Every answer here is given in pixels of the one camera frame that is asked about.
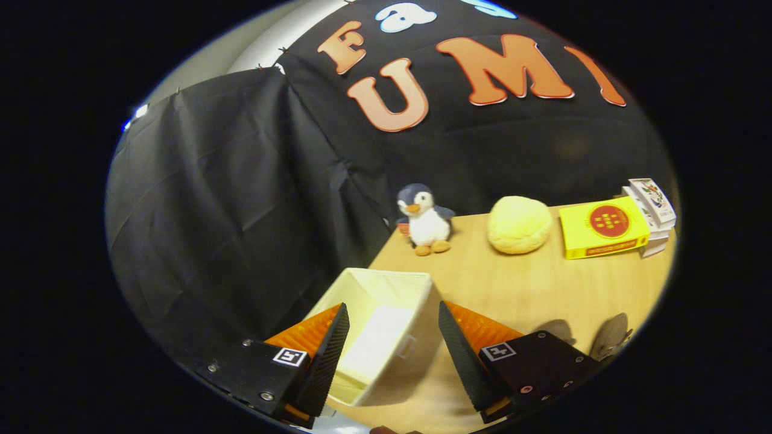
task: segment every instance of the yellow ball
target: yellow ball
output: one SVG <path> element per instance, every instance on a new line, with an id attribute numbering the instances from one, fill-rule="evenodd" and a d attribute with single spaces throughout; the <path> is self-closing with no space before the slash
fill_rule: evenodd
<path id="1" fill-rule="evenodd" d="M 502 253 L 528 253 L 550 235 L 552 214 L 537 200 L 522 196 L 499 199 L 488 216 L 488 241 Z"/>

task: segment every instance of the wooden table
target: wooden table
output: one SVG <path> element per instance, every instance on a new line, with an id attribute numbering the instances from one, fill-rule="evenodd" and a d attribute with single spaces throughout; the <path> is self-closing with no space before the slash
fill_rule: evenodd
<path id="1" fill-rule="evenodd" d="M 587 259 L 564 258 L 557 210 L 547 242 L 526 255 L 497 252 L 487 241 L 488 215 L 452 220 L 451 249 L 419 257 L 407 237 L 395 231 L 370 268 L 426 272 L 442 298 L 528 334 L 555 319 L 566 320 L 576 349 L 589 354 L 598 328 L 625 312 L 635 332 L 657 303 L 668 278 L 676 232 L 671 229 L 665 251 L 642 259 L 637 250 Z M 403 434 L 466 434 L 482 429 L 442 342 L 427 375 L 405 402 L 372 407 L 328 404 L 367 426 L 386 425 Z"/>

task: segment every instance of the yellow box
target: yellow box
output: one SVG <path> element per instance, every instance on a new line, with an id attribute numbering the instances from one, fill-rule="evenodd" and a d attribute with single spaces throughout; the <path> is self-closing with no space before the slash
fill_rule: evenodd
<path id="1" fill-rule="evenodd" d="M 645 246 L 650 234 L 630 196 L 558 210 L 566 259 L 608 255 Z"/>

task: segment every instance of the stuffed penguin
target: stuffed penguin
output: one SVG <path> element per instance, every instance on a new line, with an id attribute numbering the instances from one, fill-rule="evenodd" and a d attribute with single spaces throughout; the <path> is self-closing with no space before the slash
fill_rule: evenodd
<path id="1" fill-rule="evenodd" d="M 442 253 L 450 249 L 450 219 L 455 212 L 437 206 L 432 190 L 423 184 L 410 184 L 397 196 L 397 205 L 407 218 L 397 223 L 410 224 L 410 239 L 415 245 L 415 254 L 426 256 L 431 252 Z"/>

